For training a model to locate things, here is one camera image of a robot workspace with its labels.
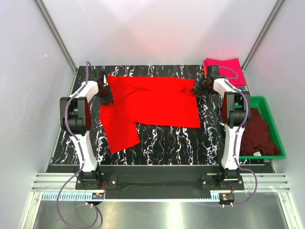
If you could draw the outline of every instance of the maroon garment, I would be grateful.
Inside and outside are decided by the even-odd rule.
[[[270,156],[281,154],[269,136],[268,123],[263,120],[257,108],[251,108],[251,119],[244,130],[240,155],[253,156],[256,152]]]

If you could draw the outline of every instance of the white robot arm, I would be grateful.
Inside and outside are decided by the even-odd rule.
[[[99,75],[100,77],[98,78],[83,82],[79,90],[71,96],[62,97],[60,99],[61,127],[63,130],[67,131],[68,129],[65,124],[65,108],[70,98],[73,97],[67,108],[67,122],[73,134],[71,135],[70,131],[67,131],[67,133],[74,143],[80,162],[80,168],[82,168],[82,171],[77,176],[77,184],[80,186],[79,189],[86,189],[87,186],[99,185],[102,183],[101,172],[99,171],[98,163],[94,156],[90,141],[92,119],[88,103],[95,95],[98,95],[101,104],[106,104],[112,101],[112,94],[109,85],[107,84],[106,74],[100,72]]]
[[[243,91],[243,97],[236,87],[220,76],[218,65],[208,66],[207,77],[202,77],[194,90],[195,94],[199,95],[206,90],[214,90],[223,98],[221,116],[225,127],[225,144],[216,183],[225,186],[228,183],[232,185],[241,179],[235,158],[238,161],[244,128],[250,120],[250,112],[248,112],[246,122],[240,127],[246,116],[246,107],[250,104],[250,93]]]

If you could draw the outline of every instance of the black mount bracket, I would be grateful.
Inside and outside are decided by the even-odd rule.
[[[216,175],[202,175],[201,176],[203,190],[244,190],[243,178],[240,175],[240,170],[224,169],[222,165]]]
[[[76,190],[115,190],[117,186],[117,176],[116,175],[106,175],[102,174],[99,167],[95,171],[83,172],[81,171],[77,176],[77,181],[75,185]]]

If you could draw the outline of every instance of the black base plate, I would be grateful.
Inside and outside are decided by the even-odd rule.
[[[239,176],[238,181],[234,183],[223,182],[222,184],[217,184],[216,182],[213,182],[215,178],[216,175],[202,175],[201,176],[202,189],[206,191],[213,191],[213,190],[231,191],[232,185],[234,185],[234,190],[244,190],[244,182],[242,176]]]
[[[115,190],[118,183],[118,176],[111,174],[102,175],[102,181],[106,181],[106,190]],[[79,179],[76,181],[76,190],[102,190],[104,189],[103,184],[84,184]]]

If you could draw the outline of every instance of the white label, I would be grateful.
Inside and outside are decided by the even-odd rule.
[[[258,151],[256,153],[254,153],[253,156],[261,156],[261,153]]]

